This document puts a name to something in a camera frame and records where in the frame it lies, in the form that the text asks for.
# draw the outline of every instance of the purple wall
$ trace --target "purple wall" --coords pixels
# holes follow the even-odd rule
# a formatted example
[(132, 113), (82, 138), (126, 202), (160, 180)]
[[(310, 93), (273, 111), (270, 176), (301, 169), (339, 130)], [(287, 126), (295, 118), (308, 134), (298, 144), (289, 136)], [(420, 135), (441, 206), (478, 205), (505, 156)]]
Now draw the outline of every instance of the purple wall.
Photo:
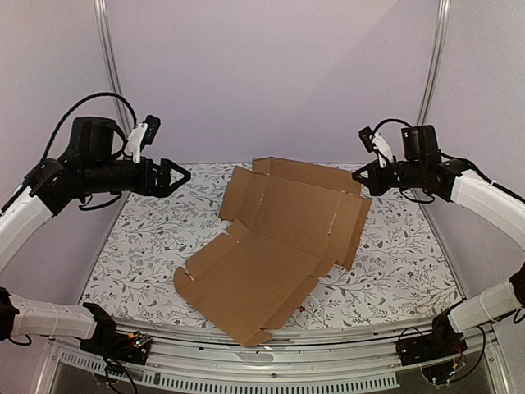
[(416, 120), (438, 2), (107, 6), (122, 88), (162, 119), (156, 155), (364, 162), (358, 130), (384, 117)]
[[(429, 122), (442, 150), (470, 158), (525, 195), (525, 3), (453, 2)], [(451, 204), (429, 207), (469, 295), (518, 271), (525, 254), (478, 216)], [(523, 331), (495, 325), (516, 392), (523, 392)]]
[[(38, 162), (62, 114), (86, 94), (107, 90), (91, 0), (1, 2), (0, 205)], [(107, 98), (76, 115), (115, 117)], [(52, 155), (66, 146), (70, 124)], [(81, 213), (76, 203), (37, 232), (0, 276), (0, 286), (20, 296), (77, 302), (116, 207)], [(43, 340), (30, 348), (0, 344), (0, 392), (30, 392)]]

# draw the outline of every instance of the brown cardboard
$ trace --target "brown cardboard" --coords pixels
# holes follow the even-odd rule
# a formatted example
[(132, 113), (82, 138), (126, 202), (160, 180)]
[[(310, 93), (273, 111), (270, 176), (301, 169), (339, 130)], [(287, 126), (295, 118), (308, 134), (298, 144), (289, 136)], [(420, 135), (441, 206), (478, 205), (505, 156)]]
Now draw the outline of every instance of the brown cardboard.
[(279, 158), (236, 167), (221, 234), (175, 271), (177, 291), (243, 346), (271, 338), (337, 263), (350, 268), (370, 199), (351, 172)]

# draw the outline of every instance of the table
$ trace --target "table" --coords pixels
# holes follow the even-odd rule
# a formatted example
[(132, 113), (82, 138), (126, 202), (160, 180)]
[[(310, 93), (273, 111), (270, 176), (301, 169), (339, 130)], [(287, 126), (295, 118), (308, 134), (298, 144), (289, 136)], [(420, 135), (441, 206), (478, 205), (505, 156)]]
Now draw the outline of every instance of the table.
[[(176, 267), (225, 231), (228, 222), (218, 213), (233, 167), (187, 166), (192, 180), (169, 198), (131, 195), (98, 257), (82, 300), (101, 305), (122, 321), (213, 328), (177, 294), (172, 277)], [(374, 198), (354, 266), (349, 271), (333, 267), (278, 331), (427, 318), (460, 300), (423, 211), (392, 190)]]

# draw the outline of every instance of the white arm segment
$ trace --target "white arm segment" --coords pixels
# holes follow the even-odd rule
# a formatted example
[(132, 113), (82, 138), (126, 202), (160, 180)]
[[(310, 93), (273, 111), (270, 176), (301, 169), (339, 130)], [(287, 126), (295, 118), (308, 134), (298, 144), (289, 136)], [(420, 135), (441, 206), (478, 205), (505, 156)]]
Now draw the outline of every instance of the white arm segment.
[(81, 305), (58, 305), (10, 295), (20, 313), (15, 316), (12, 337), (19, 335), (68, 336), (90, 339), (97, 326), (89, 310)]
[(18, 249), (53, 213), (37, 196), (30, 197), (30, 188), (0, 216), (0, 273), (9, 264)]
[(450, 199), (498, 227), (525, 250), (524, 203), (485, 182), (474, 170), (455, 180)]
[(494, 322), (522, 307), (512, 283), (507, 281), (486, 289), (480, 295), (453, 308), (449, 313), (449, 322), (455, 332), (465, 332), (480, 324)]
[[(487, 183), (474, 170), (463, 172), (455, 180), (450, 199), (498, 227), (525, 250), (525, 204), (521, 201)], [(506, 281), (453, 308), (449, 321), (460, 333), (522, 307), (514, 286)]]

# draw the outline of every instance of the metal frame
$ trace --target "metal frame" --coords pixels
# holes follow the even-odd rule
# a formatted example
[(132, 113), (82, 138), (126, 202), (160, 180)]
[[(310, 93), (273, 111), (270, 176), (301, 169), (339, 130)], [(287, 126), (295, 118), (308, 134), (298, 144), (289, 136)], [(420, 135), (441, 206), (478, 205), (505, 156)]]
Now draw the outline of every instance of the metal frame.
[(441, 64), (443, 47), (445, 46), (446, 29), (449, 24), (450, 0), (440, 0), (437, 11), (436, 33), (432, 46), (431, 62), (428, 68), (427, 83), (419, 107), (417, 125), (422, 125), (427, 121), (428, 113), (436, 88), (437, 75)]
[[(107, 18), (106, 0), (94, 0), (95, 16), (97, 17), (98, 35), (100, 37), (100, 44), (102, 45), (102, 53), (104, 56), (104, 64), (106, 66), (107, 78), (109, 86), (113, 93), (122, 96), (121, 82), (118, 77), (116, 68), (115, 53), (113, 52), (112, 37), (109, 31), (109, 20)], [(131, 133), (133, 125), (128, 118), (126, 107), (120, 100), (114, 100), (116, 115), (122, 125), (123, 131), (126, 135)]]
[[(94, 0), (94, 7), (109, 84), (113, 92), (121, 94), (106, 1)], [(417, 124), (423, 124), (430, 111), (449, 14), (450, 0), (440, 0), (431, 62)], [(116, 111), (119, 121), (129, 132), (130, 119), (126, 109), (117, 101)], [(428, 219), (427, 212), (424, 210), (423, 212)], [(436, 231), (432, 221), (429, 220), (429, 223), (433, 226), (436, 238), (450, 263), (439, 232)], [(454, 270), (453, 274), (464, 296)], [(395, 376), (395, 372), (403, 369), (399, 357), (395, 354), (398, 335), (410, 326), (428, 332), (431, 320), (424, 318), (371, 327), (275, 332), (272, 341), (251, 349), (236, 345), (218, 330), (203, 328), (196, 332), (192, 328), (174, 328), (145, 322), (121, 320), (118, 323), (119, 330), (123, 332), (140, 329), (155, 337), (148, 364), (144, 367), (129, 366), (133, 375), (140, 377), (137, 379), (139, 383), (164, 389), (172, 386), (175, 389), (179, 384), (177, 382), (184, 382), (184, 379), (188, 382), (189, 378), (198, 384), (206, 382), (239, 388), (238, 383), (250, 381), (253, 387), (265, 387), (269, 390), (265, 392), (273, 392), (272, 387), (275, 387), (274, 392), (278, 394), (278, 387), (281, 393), (289, 392), (285, 391), (285, 388), (296, 387), (297, 382), (312, 385), (313, 382), (321, 381), (324, 387), (327, 387), (328, 383), (333, 383), (337, 387), (338, 384), (346, 384), (344, 379), (346, 382), (352, 379), (361, 382), (369, 381), (371, 375), (385, 377), (394, 374)], [(496, 392), (511, 393), (512, 387), (509, 384), (501, 349), (492, 327), (486, 325), (486, 330), (486, 359)], [(469, 352), (479, 350), (481, 336), (476, 330), (467, 332), (465, 337), (468, 340)], [(100, 373), (99, 358), (78, 350), (78, 342), (74, 339), (50, 341), (44, 353), (48, 357), (44, 357), (41, 361), (42, 368), (36, 382), (37, 393), (49, 392), (58, 364), (67, 362), (66, 359), (78, 368)], [(178, 387), (178, 391), (191, 392), (187, 387)]]
[[(363, 328), (343, 329), (338, 343), (325, 343), (322, 339), (316, 341), (312, 338), (302, 341), (298, 334), (297, 341), (273, 341), (254, 348), (216, 341), (196, 341), (179, 337), (176, 332), (165, 332), (163, 335), (157, 332), (158, 337), (155, 338), (148, 363), (145, 366), (128, 364), (128, 370), (139, 385), (177, 392), (248, 394), (246, 387), (252, 387), (253, 392), (257, 392), (258, 388), (259, 393), (300, 394), (297, 387), (310, 387), (310, 392), (317, 392), (318, 388), (318, 392), (332, 394), (337, 390), (341, 392), (341, 387), (346, 384), (352, 387), (352, 383), (355, 389), (343, 389), (343, 392), (376, 392), (396, 387), (397, 373), (420, 368), (417, 364), (401, 366), (395, 353), (395, 344), (402, 330), (392, 330), (389, 324), (384, 326), (376, 332), (365, 332)], [(423, 324), (419, 327), (425, 329), (428, 326)], [(511, 393), (495, 334), (490, 325), (486, 325), (486, 330), (486, 362), (495, 392)], [(465, 337), (468, 342), (467, 355), (481, 349), (482, 339), (478, 330), (466, 332)], [(78, 341), (72, 338), (57, 339), (50, 346), (49, 361), (42, 373), (47, 378), (41, 379), (38, 394), (49, 392), (53, 384), (49, 377), (55, 374), (59, 363), (91, 373), (103, 373), (102, 359), (78, 350)], [(445, 360), (448, 359), (433, 360), (429, 364)], [(389, 386), (380, 387), (377, 384), (388, 377)], [(120, 376), (113, 378), (126, 380)]]

